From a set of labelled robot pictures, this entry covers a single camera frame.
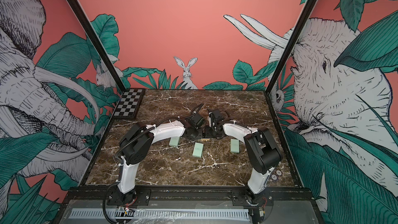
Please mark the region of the mint green box lid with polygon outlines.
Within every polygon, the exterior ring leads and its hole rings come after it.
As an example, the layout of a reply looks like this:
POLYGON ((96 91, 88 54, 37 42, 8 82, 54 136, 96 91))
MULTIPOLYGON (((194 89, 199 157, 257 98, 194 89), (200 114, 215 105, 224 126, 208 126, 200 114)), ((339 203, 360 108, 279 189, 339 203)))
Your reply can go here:
POLYGON ((237 139, 231 139, 230 141, 230 152, 231 153, 239 153, 239 143, 240 141, 237 139))

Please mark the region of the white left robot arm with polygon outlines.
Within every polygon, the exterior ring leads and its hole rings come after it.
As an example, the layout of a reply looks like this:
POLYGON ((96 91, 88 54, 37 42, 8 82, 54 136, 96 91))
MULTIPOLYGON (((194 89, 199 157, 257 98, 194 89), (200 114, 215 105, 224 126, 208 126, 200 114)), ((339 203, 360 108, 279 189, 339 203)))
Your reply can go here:
POLYGON ((170 138, 186 137, 196 140, 202 133, 205 119, 194 113, 187 117, 168 117, 158 124, 136 123, 120 141, 114 155, 121 167, 117 187, 125 195, 135 190, 135 178, 139 164, 146 158, 152 144, 170 138))

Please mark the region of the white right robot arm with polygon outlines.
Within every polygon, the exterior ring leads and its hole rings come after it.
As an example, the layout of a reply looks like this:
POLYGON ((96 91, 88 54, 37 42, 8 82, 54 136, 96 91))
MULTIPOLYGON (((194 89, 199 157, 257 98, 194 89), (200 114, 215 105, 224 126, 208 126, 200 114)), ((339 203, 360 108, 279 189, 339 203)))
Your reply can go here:
POLYGON ((253 128, 225 119, 220 110, 208 110, 207 132, 214 138, 233 137, 245 144, 252 173, 247 183, 252 194, 266 189, 271 173, 283 159, 275 138, 267 127, 253 128))

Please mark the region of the mint green closed box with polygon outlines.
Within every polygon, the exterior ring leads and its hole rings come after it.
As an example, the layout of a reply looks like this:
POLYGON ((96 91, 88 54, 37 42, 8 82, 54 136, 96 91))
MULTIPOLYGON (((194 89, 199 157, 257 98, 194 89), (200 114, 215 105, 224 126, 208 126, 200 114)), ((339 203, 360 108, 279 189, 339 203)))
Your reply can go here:
POLYGON ((192 155, 196 158, 202 158, 204 144, 195 142, 192 155))

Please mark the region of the black white checkerboard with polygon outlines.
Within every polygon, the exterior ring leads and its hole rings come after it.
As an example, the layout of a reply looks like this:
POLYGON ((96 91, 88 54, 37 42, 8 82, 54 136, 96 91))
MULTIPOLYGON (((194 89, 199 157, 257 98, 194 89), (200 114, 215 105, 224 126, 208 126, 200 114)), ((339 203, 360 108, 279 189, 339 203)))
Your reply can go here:
POLYGON ((138 114, 145 91, 145 89, 131 88, 124 92, 115 108, 113 117, 115 119, 134 120, 138 114))

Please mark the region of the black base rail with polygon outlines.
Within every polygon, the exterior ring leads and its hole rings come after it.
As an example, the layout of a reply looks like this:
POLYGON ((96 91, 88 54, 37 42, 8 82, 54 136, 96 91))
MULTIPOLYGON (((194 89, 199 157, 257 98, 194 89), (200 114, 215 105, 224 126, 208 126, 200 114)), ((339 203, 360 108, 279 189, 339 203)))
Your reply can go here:
POLYGON ((254 194, 247 186, 149 186, 138 185, 132 192, 123 194, 116 186, 86 185, 72 188, 63 204, 72 200, 105 200, 109 205, 148 206, 151 201, 165 200, 205 200, 232 201, 235 206, 250 206, 262 202, 266 198, 269 203, 282 200, 313 200, 308 188, 267 187, 259 194, 254 194))

